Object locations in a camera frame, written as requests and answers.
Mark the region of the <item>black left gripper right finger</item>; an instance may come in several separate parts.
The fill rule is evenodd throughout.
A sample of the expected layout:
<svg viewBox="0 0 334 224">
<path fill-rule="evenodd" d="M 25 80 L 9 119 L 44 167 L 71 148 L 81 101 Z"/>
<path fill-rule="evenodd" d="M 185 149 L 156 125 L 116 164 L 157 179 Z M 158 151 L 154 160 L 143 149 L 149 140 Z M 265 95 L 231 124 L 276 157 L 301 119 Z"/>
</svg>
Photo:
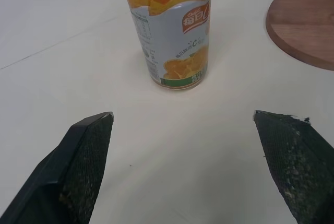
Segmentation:
<svg viewBox="0 0 334 224">
<path fill-rule="evenodd" d="M 253 120 L 270 174 L 297 224 L 334 224 L 334 148 L 309 118 L 256 110 Z"/>
</svg>

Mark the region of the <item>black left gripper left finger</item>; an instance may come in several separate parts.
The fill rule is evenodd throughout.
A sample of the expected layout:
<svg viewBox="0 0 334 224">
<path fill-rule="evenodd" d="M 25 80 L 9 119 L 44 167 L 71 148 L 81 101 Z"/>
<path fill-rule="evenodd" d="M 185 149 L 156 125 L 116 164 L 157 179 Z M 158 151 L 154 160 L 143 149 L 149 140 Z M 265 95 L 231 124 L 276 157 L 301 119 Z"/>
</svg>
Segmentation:
<svg viewBox="0 0 334 224">
<path fill-rule="evenodd" d="M 0 224 L 89 224 L 104 176 L 112 112 L 72 125 L 33 170 Z"/>
</svg>

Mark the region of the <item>round wooden board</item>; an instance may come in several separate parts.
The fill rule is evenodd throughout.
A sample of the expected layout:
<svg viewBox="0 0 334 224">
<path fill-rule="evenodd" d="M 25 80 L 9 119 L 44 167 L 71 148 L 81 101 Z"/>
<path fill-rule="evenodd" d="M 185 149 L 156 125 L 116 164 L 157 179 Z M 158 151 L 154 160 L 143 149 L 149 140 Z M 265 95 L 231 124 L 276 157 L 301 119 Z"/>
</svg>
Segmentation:
<svg viewBox="0 0 334 224">
<path fill-rule="evenodd" d="M 286 54 L 334 71 L 334 0 L 273 0 L 266 30 Z"/>
</svg>

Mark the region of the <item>orange juice drink can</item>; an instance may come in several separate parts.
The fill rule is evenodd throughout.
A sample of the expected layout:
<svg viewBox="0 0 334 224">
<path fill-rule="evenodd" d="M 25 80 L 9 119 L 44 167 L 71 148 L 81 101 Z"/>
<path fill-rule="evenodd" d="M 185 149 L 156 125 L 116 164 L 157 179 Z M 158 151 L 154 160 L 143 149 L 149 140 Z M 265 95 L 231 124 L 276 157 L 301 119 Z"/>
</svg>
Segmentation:
<svg viewBox="0 0 334 224">
<path fill-rule="evenodd" d="M 211 0 L 127 0 L 151 78 L 191 87 L 208 66 Z"/>
</svg>

